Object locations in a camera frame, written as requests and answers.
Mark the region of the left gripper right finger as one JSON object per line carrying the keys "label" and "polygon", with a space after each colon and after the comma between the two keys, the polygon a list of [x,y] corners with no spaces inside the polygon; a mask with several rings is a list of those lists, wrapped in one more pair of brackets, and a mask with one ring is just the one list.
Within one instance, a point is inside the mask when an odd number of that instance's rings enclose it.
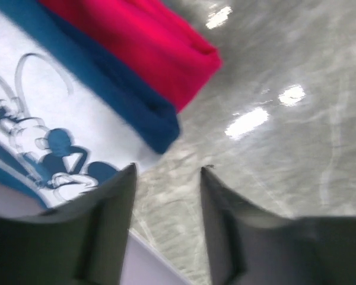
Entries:
{"label": "left gripper right finger", "polygon": [[213,284],[356,284],[356,216],[284,218],[201,169]]}

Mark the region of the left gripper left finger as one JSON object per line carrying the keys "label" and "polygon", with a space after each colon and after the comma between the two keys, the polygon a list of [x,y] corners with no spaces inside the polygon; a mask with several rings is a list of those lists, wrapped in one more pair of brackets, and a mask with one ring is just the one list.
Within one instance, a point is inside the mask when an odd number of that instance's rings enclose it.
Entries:
{"label": "left gripper left finger", "polygon": [[119,284],[136,193],[130,164],[40,214],[0,214],[0,284]]}

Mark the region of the blue t-shirt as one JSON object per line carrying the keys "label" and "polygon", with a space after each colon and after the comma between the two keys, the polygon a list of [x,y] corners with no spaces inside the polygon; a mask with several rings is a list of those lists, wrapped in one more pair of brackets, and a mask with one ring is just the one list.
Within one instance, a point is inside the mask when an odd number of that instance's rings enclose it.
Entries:
{"label": "blue t-shirt", "polygon": [[37,1],[0,1],[0,183],[44,208],[156,164],[173,105]]}

